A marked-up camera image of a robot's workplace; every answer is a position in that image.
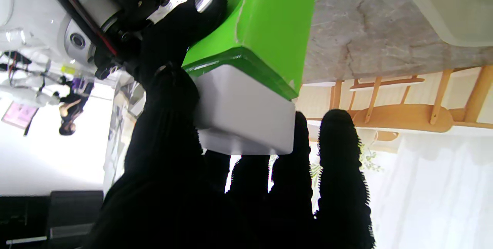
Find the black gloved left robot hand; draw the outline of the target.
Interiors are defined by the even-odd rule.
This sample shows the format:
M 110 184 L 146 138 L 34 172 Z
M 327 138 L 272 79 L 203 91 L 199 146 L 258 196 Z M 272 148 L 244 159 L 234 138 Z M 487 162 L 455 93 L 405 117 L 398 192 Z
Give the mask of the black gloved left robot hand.
M 319 132 L 319 210 L 312 211 L 306 117 L 295 115 L 294 148 L 273 164 L 242 157 L 227 193 L 213 179 L 193 112 L 198 90 L 182 68 L 140 68 L 146 105 L 134 126 L 123 175 L 109 189 L 85 249 L 373 249 L 369 190 L 350 114 L 332 109 Z

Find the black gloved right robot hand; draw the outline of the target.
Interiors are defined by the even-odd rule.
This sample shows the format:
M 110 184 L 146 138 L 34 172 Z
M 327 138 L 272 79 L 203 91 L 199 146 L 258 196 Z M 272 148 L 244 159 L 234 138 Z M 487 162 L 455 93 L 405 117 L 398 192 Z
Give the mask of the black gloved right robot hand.
M 143 31 L 138 65 L 129 71 L 144 89 L 163 65 L 179 69 L 187 50 L 225 20 L 228 0 L 187 0 Z

